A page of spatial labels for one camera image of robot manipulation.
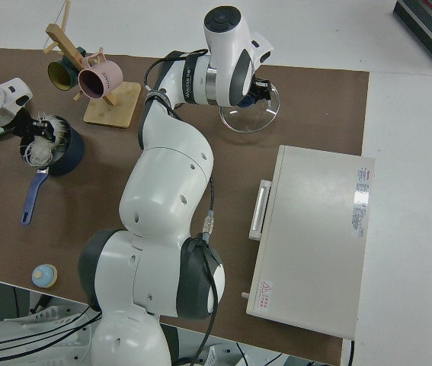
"small blue bottle cap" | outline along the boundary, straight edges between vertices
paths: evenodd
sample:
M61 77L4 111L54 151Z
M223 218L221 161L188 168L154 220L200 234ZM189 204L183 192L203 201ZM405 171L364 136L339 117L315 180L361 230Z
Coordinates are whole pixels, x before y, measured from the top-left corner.
M31 275L31 280L38 287L51 287L56 282L57 271L54 265L38 265Z

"wooden mug holder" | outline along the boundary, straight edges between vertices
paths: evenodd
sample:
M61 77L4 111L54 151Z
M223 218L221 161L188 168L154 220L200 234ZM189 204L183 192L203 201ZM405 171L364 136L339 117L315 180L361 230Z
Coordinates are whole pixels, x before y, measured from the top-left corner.
M66 36L64 29L57 24L49 24L46 33L53 40L45 50L45 53L58 46L63 55L70 60L73 66L80 72L84 69L82 55ZM84 121L88 124L100 124L102 126L127 128L133 118L134 108L141 92L141 85L137 82L122 82L120 86L99 99L91 99L84 114ZM78 93L74 100L80 99L82 93Z

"wooden peg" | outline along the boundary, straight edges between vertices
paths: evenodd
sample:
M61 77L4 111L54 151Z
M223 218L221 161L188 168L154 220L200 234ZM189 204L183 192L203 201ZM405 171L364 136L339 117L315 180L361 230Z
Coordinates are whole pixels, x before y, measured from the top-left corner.
M83 93L82 90L81 90L81 91L79 91L79 92L75 95L75 97L73 97L72 99L73 99L74 101L78 101L78 100L82 97L82 94L84 94L84 93Z
M69 19L70 5L72 5L72 0L66 0L65 11L63 12L63 19L62 19L62 31L64 32L66 29L66 22Z
M63 51L66 58L70 60L78 71L83 69L82 55L57 24L48 24L48 27L46 27L46 34L58 43L58 47Z
M44 50L43 50L43 52L45 53L45 55L47 54L47 53L49 53L49 52L51 52L51 50L53 49L53 48L55 48L56 46L58 46L58 43L57 42L52 42L47 48L45 48Z

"pink mug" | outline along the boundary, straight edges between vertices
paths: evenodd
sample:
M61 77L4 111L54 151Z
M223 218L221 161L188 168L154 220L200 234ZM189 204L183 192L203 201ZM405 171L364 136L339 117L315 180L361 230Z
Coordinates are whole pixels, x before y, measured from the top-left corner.
M101 61L91 65L88 61L100 57ZM82 58L84 69L78 74L78 86L92 99L104 97L123 82L123 72L113 61L106 60L102 52Z

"wooden base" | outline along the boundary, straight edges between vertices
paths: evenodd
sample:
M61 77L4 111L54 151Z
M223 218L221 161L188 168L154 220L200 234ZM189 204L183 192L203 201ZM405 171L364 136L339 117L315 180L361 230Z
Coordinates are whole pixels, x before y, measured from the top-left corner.
M131 123L138 101L141 85L137 82L123 82L111 94L117 98L115 106L103 99L91 99L85 111L84 121L88 124L127 128Z

